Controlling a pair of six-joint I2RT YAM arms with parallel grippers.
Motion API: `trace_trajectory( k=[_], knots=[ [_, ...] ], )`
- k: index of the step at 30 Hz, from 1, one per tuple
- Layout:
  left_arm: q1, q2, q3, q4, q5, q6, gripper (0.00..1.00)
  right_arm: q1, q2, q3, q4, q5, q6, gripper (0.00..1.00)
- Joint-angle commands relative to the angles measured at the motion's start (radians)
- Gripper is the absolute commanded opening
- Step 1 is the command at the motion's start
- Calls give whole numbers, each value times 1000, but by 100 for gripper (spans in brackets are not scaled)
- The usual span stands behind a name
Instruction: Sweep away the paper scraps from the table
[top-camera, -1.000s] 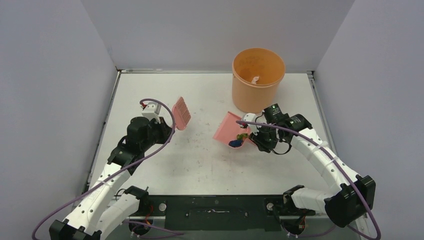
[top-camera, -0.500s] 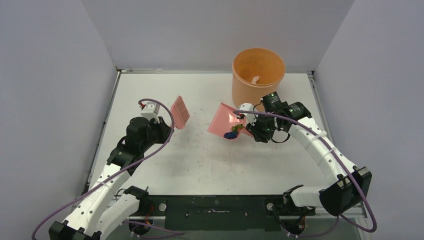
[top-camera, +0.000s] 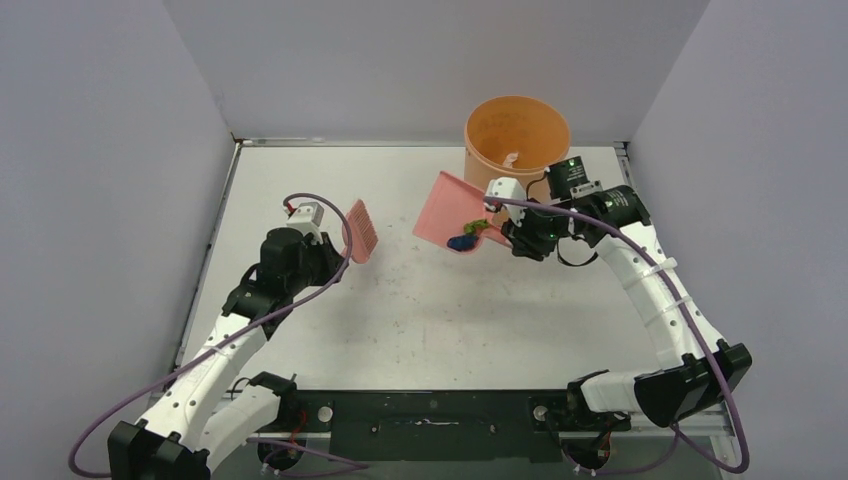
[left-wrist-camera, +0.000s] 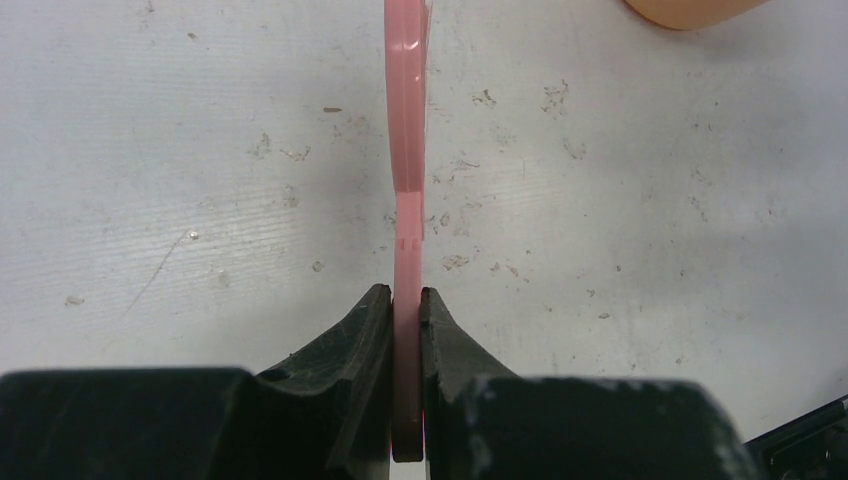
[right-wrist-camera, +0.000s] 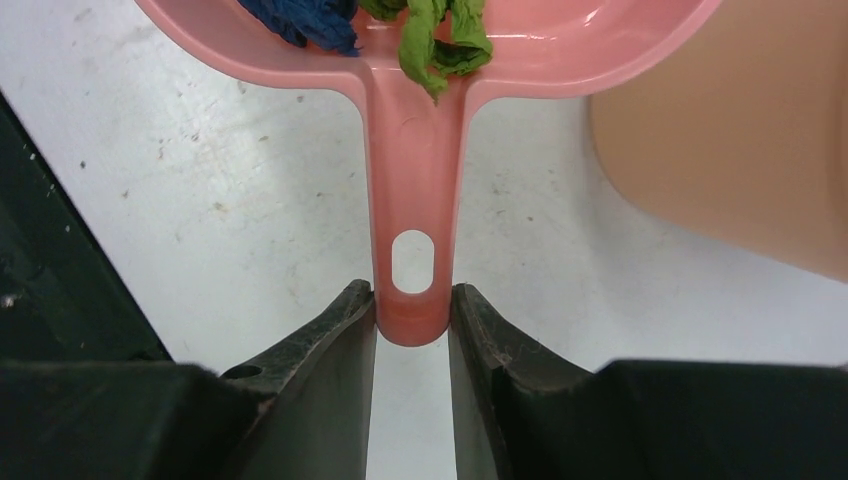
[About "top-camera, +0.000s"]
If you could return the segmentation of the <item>green paper scrap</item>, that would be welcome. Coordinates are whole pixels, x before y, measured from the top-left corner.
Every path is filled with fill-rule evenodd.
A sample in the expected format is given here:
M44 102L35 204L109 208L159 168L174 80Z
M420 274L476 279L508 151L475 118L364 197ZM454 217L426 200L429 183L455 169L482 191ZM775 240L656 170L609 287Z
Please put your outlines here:
M480 236L483 231L490 227L491 223L487 219L473 220L463 226L463 233L467 236Z

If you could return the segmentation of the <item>orange plastic bucket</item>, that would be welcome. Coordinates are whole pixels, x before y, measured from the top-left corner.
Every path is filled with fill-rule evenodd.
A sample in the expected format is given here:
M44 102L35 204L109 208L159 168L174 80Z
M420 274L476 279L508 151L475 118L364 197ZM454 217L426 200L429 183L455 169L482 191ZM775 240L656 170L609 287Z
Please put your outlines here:
M526 187L544 169L566 158L571 129L565 117L547 103L526 96L500 96L477 106L464 127L463 180L485 190L492 179L513 177ZM518 152L512 168L505 156Z

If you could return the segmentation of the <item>pink plastic dustpan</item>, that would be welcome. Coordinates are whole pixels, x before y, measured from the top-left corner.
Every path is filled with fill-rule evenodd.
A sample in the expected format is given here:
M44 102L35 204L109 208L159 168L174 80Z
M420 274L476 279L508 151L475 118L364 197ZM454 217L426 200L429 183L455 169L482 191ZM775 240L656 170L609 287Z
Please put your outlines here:
M509 241L501 234L486 211L483 202L484 191L446 171L441 171L422 207L413 234L437 247L460 255L470 255L477 251L485 241L510 247ZM449 238L463 235L463 226L473 220L487 219L491 227L481 233L477 248L471 252L455 252L446 246Z

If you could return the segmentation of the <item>blue paper scrap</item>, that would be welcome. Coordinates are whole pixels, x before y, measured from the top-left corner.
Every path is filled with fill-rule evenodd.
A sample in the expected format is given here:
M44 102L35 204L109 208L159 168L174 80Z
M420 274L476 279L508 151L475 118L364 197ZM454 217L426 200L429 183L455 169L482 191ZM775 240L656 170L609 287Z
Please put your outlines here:
M479 237L474 234L463 234L451 237L447 240L446 246L455 252L471 252L477 248Z

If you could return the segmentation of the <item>pink plastic hand brush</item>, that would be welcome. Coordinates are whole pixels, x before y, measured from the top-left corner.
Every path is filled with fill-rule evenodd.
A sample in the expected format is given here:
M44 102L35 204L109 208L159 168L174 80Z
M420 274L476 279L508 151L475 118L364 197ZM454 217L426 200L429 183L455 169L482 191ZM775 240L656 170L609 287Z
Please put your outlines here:
M343 231L344 254L352 262L365 264L370 260L378 244L378 236L365 202L357 199L345 215L350 232Z

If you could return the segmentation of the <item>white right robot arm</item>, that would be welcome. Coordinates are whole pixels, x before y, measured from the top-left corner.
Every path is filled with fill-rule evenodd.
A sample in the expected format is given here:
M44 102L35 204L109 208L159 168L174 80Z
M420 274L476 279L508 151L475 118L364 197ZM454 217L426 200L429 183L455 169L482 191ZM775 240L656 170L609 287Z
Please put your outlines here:
M751 353L742 343L729 344L698 310L636 191L590 181L580 157L545 168L541 179L550 205L529 197L512 177L487 187L486 208L508 214L501 232L513 255L542 261L564 238L584 241L620 282L659 365L647 373L601 370L570 382L568 421L588 429L604 415L641 413L669 427L724 401L751 368Z

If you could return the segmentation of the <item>white paper scrap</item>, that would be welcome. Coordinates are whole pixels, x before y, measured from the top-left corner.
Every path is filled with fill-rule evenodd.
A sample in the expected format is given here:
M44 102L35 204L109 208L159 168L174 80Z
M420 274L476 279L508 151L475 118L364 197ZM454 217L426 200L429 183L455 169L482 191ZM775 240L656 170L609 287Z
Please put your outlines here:
M506 168L512 168L519 158L518 152L512 152L505 156L502 165Z

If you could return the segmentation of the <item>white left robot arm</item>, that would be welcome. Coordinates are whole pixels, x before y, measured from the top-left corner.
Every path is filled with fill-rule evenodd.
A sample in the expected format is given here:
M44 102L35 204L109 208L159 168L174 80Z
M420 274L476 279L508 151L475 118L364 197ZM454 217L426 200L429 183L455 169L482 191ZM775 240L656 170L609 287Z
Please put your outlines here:
M297 401L252 388L244 399L216 407L248 360L291 311L338 282L352 249L329 236L281 227L267 233L260 260L230 292L210 337L193 360L166 378L163 397L134 423L120 422L107 441L114 479L208 479L220 461L267 424L282 431L297 420Z

